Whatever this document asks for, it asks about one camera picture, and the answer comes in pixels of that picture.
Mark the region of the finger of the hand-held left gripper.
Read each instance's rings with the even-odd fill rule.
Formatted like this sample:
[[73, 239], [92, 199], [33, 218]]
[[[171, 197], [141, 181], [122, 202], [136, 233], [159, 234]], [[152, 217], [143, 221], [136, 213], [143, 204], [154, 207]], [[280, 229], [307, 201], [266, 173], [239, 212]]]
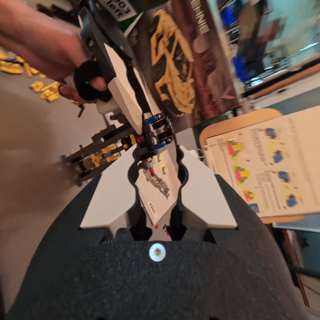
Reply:
[[127, 78], [129, 84], [134, 90], [134, 94], [138, 105], [140, 106], [142, 113], [151, 113], [156, 115], [161, 112], [158, 105], [156, 104], [148, 86], [145, 81], [143, 74], [136, 67], [130, 67], [127, 69]]
[[143, 112], [134, 86], [142, 91], [141, 78], [135, 60], [120, 56], [109, 44], [103, 43], [103, 78], [123, 114], [138, 135], [142, 135]]

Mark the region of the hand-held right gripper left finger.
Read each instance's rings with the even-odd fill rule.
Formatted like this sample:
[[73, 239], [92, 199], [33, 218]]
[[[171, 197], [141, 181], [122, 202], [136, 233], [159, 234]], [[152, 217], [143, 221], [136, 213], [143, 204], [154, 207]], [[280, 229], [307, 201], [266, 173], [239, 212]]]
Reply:
[[103, 171], [80, 224], [81, 229], [134, 228], [139, 222], [139, 146], [134, 145]]

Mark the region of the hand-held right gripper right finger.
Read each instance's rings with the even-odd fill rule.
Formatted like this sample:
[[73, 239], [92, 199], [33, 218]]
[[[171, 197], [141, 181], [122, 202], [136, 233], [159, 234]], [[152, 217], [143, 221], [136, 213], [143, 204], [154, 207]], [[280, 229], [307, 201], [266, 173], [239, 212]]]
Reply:
[[176, 146], [178, 180], [175, 230], [230, 229], [238, 225], [212, 170], [182, 145]]

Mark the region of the grey lego chassis assembly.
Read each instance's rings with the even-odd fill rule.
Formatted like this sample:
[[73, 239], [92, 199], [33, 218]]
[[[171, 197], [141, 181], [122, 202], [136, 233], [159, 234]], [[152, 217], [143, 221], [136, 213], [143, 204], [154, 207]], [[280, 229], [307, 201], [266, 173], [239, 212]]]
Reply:
[[154, 153], [149, 152], [143, 143], [145, 139], [142, 134], [138, 135], [135, 132], [120, 110], [111, 112], [110, 120], [118, 121], [120, 126], [116, 127], [115, 124], [111, 124], [106, 129], [95, 134], [89, 145], [85, 147], [80, 145], [79, 151], [70, 155], [62, 155], [62, 162], [67, 166], [71, 166], [75, 183], [78, 186], [82, 186], [83, 182], [87, 182], [101, 174], [121, 156], [122, 151], [126, 152], [134, 145], [139, 147], [139, 164], [142, 162], [142, 165], [146, 169], [149, 168], [153, 175], [153, 164], [150, 164], [149, 161], [152, 161], [154, 156], [166, 149], [165, 147]]

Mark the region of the lego instruction booklet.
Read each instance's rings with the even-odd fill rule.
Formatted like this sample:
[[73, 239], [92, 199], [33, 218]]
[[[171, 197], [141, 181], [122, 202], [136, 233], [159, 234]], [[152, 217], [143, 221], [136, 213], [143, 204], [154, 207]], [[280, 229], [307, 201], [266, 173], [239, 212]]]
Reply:
[[153, 175], [150, 169], [139, 163], [139, 176], [136, 186], [140, 200], [152, 225], [158, 222], [176, 204], [181, 183], [168, 150], [154, 156]]

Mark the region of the dark lego set box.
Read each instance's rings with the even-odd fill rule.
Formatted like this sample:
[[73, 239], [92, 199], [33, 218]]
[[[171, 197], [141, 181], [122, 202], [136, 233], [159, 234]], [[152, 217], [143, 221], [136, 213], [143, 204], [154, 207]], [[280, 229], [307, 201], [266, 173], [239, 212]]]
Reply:
[[177, 132], [241, 108], [210, 9], [208, 1], [166, 1], [127, 31], [146, 85]]

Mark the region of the pile of yellow lego pieces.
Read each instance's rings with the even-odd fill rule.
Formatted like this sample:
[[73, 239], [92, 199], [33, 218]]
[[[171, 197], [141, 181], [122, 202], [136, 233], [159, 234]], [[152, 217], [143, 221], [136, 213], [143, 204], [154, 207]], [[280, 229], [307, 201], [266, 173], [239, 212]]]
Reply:
[[45, 74], [30, 66], [22, 57], [2, 47], [0, 49], [0, 70], [1, 74], [26, 78], [28, 88], [48, 103], [60, 98], [58, 82], [49, 81]]

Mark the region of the person's left hand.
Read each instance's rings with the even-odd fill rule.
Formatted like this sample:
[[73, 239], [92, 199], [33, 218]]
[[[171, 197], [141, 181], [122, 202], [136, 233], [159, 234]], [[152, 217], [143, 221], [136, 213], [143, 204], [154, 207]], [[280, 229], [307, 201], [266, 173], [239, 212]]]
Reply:
[[76, 28], [59, 23], [35, 24], [30, 38], [30, 57], [25, 59], [55, 81], [62, 82], [76, 68], [89, 61], [89, 53]]

